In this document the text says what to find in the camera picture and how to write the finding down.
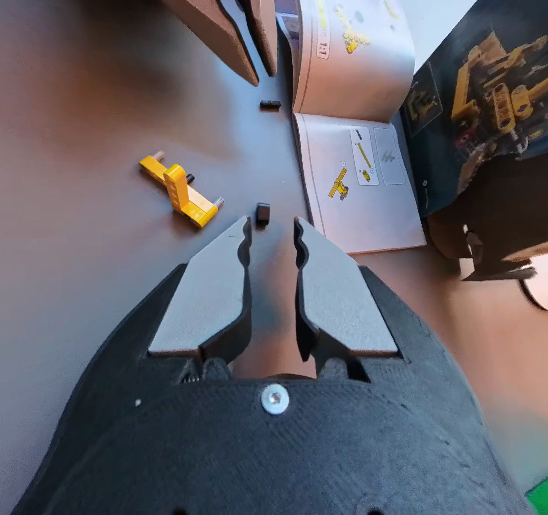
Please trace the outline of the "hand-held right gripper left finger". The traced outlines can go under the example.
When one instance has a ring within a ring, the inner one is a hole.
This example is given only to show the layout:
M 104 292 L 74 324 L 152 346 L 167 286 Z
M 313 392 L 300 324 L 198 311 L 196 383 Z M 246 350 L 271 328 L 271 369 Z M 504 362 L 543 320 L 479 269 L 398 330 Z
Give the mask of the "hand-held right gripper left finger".
M 193 256 L 148 354 L 232 363 L 251 339 L 251 219 L 243 216 Z

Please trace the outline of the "green plastic bin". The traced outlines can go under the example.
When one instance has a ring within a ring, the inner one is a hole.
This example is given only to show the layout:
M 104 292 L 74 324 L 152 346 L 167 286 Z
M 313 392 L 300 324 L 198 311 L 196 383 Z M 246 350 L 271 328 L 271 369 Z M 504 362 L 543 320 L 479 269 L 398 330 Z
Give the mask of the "green plastic bin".
M 525 493 L 525 497 L 530 502 L 536 514 L 547 514 L 547 486 L 548 478 L 546 477 Z

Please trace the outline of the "yellow lego beam assembly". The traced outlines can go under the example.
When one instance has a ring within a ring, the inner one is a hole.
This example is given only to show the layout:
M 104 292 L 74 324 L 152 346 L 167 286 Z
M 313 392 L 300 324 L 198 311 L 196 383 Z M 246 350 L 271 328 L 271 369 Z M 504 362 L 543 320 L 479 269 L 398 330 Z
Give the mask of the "yellow lego beam assembly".
M 204 228 L 219 212 L 224 199 L 218 197 L 213 202 L 209 201 L 192 187 L 195 179 L 192 174 L 186 173 L 179 164 L 166 167 L 164 157 L 162 151 L 147 155 L 138 163 L 139 169 L 165 187 L 174 211 L 197 228 Z

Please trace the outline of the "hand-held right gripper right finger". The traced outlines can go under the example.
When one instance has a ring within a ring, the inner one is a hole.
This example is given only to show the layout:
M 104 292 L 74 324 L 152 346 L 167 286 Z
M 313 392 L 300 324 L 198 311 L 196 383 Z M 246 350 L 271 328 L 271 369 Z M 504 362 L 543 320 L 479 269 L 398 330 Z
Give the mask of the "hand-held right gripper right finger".
M 294 245 L 301 359 L 396 356 L 396 341 L 356 261 L 301 217 L 294 218 Z

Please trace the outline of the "dark lego set box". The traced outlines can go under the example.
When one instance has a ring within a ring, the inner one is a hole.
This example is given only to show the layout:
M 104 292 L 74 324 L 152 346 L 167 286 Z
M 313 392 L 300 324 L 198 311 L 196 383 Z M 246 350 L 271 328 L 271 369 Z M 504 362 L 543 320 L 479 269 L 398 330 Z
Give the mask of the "dark lego set box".
M 547 153 L 547 0 L 477 0 L 415 73 L 401 115 L 421 218 L 487 161 Z

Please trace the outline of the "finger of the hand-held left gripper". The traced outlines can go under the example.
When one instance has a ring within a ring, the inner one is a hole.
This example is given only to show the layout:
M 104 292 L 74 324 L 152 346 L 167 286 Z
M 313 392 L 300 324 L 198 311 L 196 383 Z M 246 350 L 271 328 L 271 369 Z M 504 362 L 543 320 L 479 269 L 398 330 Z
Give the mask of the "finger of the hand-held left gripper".
M 259 77 L 238 25 L 220 0 L 161 0 L 223 63 L 253 86 Z
M 278 36 L 275 0 L 237 0 L 257 52 L 270 77 L 277 74 Z

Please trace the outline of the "lego instruction booklet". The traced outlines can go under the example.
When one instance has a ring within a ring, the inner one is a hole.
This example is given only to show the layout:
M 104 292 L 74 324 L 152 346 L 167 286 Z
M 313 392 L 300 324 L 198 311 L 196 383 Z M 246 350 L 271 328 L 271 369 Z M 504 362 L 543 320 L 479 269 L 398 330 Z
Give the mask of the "lego instruction booklet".
M 295 0 L 277 13 L 312 225 L 349 255 L 426 245 L 391 119 L 415 49 L 401 0 Z

